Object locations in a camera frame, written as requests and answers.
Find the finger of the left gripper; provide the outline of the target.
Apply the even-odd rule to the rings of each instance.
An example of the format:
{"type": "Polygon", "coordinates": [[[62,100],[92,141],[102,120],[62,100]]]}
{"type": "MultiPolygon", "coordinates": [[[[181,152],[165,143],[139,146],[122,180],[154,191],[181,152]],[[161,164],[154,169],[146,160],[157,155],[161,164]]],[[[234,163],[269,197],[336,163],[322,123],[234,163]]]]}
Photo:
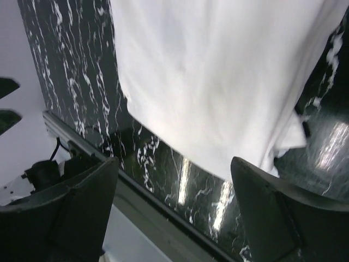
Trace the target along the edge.
{"type": "Polygon", "coordinates": [[[0,117],[0,135],[4,134],[22,119],[20,114],[9,109],[1,109],[0,117]]]}
{"type": "Polygon", "coordinates": [[[20,85],[12,78],[0,78],[0,98],[11,94],[16,91],[20,85]]]}

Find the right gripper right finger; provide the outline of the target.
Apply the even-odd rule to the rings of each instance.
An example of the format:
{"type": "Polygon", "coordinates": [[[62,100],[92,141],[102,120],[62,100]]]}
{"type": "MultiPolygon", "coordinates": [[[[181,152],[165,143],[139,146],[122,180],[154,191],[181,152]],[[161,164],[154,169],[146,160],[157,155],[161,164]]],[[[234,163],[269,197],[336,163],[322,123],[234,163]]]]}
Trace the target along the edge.
{"type": "Polygon", "coordinates": [[[231,175],[253,261],[348,261],[348,204],[234,157],[231,175]]]}

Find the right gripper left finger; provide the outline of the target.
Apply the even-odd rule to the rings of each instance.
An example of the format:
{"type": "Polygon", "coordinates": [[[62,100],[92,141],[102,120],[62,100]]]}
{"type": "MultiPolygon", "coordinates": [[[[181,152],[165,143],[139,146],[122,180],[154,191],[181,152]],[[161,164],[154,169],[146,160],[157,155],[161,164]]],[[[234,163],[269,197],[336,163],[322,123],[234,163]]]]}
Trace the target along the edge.
{"type": "Polygon", "coordinates": [[[98,261],[118,180],[108,158],[1,206],[1,261],[98,261]]]}

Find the white t shirt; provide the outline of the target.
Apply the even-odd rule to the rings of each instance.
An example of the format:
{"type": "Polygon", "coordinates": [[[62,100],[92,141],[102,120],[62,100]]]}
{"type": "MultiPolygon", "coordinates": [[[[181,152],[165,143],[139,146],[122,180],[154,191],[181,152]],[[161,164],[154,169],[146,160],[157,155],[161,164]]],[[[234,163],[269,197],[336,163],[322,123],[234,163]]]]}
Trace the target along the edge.
{"type": "Polygon", "coordinates": [[[203,170],[306,145],[294,108],[348,1],[111,1],[129,113],[203,170]]]}

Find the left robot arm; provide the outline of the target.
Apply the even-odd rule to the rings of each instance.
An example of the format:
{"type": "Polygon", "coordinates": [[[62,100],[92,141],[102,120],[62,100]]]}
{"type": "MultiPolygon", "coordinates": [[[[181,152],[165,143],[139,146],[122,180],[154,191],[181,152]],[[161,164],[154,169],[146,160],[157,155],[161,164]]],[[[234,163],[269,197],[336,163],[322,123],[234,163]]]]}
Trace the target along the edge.
{"type": "Polygon", "coordinates": [[[1,78],[1,206],[59,181],[69,159],[49,134],[40,106],[26,101],[14,79],[1,78]]]}

